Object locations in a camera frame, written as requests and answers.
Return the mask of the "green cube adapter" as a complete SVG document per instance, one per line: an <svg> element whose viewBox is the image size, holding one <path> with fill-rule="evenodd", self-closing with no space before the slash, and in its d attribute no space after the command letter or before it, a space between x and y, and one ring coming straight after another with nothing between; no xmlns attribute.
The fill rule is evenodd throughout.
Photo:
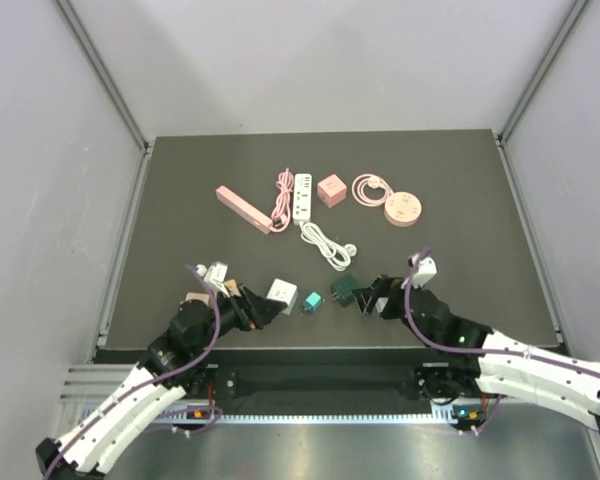
<svg viewBox="0 0 600 480"><path fill-rule="evenodd" d="M347 307L355 300L354 291L362 285L351 273L346 273L330 285L332 298L342 307Z"/></svg>

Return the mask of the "white cube adapter plug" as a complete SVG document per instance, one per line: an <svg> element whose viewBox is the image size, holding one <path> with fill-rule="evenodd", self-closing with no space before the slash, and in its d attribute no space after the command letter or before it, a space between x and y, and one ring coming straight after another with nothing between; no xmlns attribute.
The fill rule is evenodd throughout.
<svg viewBox="0 0 600 480"><path fill-rule="evenodd" d="M269 288L266 298L283 302L286 307L282 313L290 315L298 298L298 287L293 283L275 278Z"/></svg>

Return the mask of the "orange cube adapter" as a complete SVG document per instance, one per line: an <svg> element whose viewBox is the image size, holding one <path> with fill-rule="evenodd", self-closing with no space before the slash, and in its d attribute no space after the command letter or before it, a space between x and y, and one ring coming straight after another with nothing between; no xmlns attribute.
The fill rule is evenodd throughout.
<svg viewBox="0 0 600 480"><path fill-rule="evenodd" d="M241 291L239 289L239 286L237 284L237 282L234 279L230 279L224 282L224 286L226 288L226 290L228 291L228 293L231 296L234 297L241 297Z"/></svg>

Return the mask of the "teal charger plug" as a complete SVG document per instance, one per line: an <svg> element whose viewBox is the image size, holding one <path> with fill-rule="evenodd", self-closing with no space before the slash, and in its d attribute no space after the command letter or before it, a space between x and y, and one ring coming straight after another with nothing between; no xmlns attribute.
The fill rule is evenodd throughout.
<svg viewBox="0 0 600 480"><path fill-rule="evenodd" d="M311 292L302 302L301 313L313 315L324 303L324 298L318 292Z"/></svg>

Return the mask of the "pink deer cube adapter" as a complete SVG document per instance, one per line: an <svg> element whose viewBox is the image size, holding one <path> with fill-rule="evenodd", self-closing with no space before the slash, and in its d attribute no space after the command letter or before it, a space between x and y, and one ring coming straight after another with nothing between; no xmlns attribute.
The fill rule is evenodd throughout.
<svg viewBox="0 0 600 480"><path fill-rule="evenodd" d="M195 292L189 292L185 295L185 302L190 302L190 301L200 301L202 303L204 303L207 306L211 305L211 298L208 294L206 293L195 293Z"/></svg>

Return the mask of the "pink round socket base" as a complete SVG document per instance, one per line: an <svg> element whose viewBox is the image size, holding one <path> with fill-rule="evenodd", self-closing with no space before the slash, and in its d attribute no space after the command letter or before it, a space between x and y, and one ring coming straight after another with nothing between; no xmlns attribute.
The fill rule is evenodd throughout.
<svg viewBox="0 0 600 480"><path fill-rule="evenodd" d="M422 204L413 194L394 192L384 203L384 217L394 226L406 228L414 225L422 214Z"/></svg>

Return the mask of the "pink power strip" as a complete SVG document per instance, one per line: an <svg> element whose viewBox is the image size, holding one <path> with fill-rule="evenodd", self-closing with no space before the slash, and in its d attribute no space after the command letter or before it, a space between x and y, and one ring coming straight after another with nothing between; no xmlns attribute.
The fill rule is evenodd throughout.
<svg viewBox="0 0 600 480"><path fill-rule="evenodd" d="M244 200L228 187L221 185L216 189L216 198L243 220L256 229L268 235L271 232L273 222L270 217L258 210L255 206Z"/></svg>

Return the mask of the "pink cube socket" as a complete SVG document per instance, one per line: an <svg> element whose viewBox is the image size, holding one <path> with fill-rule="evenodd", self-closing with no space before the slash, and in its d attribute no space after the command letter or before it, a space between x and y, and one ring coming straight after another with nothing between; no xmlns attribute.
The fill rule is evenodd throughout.
<svg viewBox="0 0 600 480"><path fill-rule="evenodd" d="M331 174L318 182L317 194L328 208L333 208L346 199L347 185L336 174Z"/></svg>

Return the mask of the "white power strip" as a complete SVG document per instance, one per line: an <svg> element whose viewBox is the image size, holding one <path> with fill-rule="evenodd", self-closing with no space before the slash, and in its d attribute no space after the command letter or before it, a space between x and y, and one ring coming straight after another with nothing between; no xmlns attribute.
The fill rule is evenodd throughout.
<svg viewBox="0 0 600 480"><path fill-rule="evenodd" d="M292 221L295 225L311 221L312 175L297 173L294 176Z"/></svg>

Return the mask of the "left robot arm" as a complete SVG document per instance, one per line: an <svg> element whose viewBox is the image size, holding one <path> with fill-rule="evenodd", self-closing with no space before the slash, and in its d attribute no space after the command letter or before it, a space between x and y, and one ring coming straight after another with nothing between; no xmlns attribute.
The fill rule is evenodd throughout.
<svg viewBox="0 0 600 480"><path fill-rule="evenodd" d="M208 383L206 358L232 330L251 332L269 325L291 302L261 297L244 285L218 293L211 303L181 303L126 378L86 419L57 439L36 447L44 479L102 479L124 450L167 407L200 394Z"/></svg>

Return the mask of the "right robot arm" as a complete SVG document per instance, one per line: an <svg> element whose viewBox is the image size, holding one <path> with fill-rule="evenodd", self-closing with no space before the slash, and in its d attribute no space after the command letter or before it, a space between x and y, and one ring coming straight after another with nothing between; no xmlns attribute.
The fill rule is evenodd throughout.
<svg viewBox="0 0 600 480"><path fill-rule="evenodd" d="M425 392L442 397L512 397L558 412L600 436L600 363L525 344L451 312L423 286L381 276L357 288L364 314L385 302L380 315L400 320L425 346L444 354L446 371Z"/></svg>

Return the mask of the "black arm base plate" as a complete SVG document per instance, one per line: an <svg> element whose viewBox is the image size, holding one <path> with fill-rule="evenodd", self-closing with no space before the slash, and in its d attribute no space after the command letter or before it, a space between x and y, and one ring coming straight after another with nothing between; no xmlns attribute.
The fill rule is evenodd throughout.
<svg viewBox="0 0 600 480"><path fill-rule="evenodd" d="M467 371L444 364L220 365L198 374L189 392L214 400L261 392L395 393L408 400L478 399Z"/></svg>

